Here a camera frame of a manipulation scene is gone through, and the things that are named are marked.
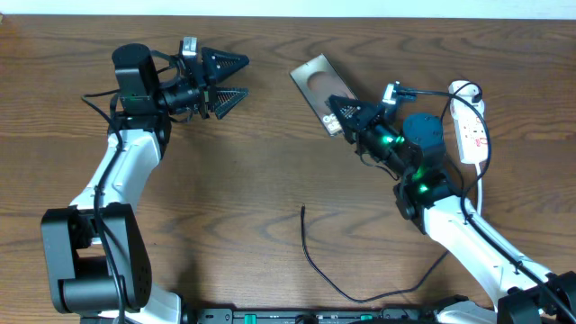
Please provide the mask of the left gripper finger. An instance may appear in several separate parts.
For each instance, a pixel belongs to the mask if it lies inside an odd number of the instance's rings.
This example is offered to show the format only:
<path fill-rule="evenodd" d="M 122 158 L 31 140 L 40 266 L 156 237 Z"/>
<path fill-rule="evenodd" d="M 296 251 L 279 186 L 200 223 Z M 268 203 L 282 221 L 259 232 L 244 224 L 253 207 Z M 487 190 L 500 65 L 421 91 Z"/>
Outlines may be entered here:
<path fill-rule="evenodd" d="M 249 64 L 246 55 L 204 47 L 201 50 L 201 80 L 206 84 L 218 84 Z"/>
<path fill-rule="evenodd" d="M 211 111 L 218 120 L 221 120 L 248 94 L 247 88 L 215 87 L 211 100 Z"/>

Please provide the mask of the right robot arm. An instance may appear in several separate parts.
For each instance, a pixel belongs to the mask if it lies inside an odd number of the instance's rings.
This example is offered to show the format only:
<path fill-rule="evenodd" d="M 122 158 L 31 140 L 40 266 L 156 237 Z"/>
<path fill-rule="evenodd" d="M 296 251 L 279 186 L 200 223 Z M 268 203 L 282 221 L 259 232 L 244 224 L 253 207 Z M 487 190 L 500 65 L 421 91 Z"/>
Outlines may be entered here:
<path fill-rule="evenodd" d="M 575 321 L 575 274 L 554 274 L 513 247 L 473 207 L 444 167 L 443 125 L 429 113 L 393 126 L 395 106 L 332 95 L 331 111 L 357 154 L 399 178 L 401 215 L 445 247 L 490 297 L 498 323 L 537 323 L 542 314 Z"/>

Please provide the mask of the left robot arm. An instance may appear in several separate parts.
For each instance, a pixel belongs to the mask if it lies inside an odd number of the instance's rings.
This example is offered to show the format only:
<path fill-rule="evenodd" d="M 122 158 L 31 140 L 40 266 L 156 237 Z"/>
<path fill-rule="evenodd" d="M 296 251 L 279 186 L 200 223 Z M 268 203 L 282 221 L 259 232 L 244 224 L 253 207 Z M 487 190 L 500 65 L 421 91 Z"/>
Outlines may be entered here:
<path fill-rule="evenodd" d="M 182 39 L 166 56 L 174 71 L 160 80 L 159 51 L 140 43 L 112 53 L 118 86 L 102 116 L 107 149 L 85 189 L 65 208 L 49 209 L 40 230 L 54 308 L 84 323 L 194 323 L 183 298 L 153 282 L 136 210 L 176 123 L 224 117 L 248 90 L 224 81 L 248 57 Z"/>

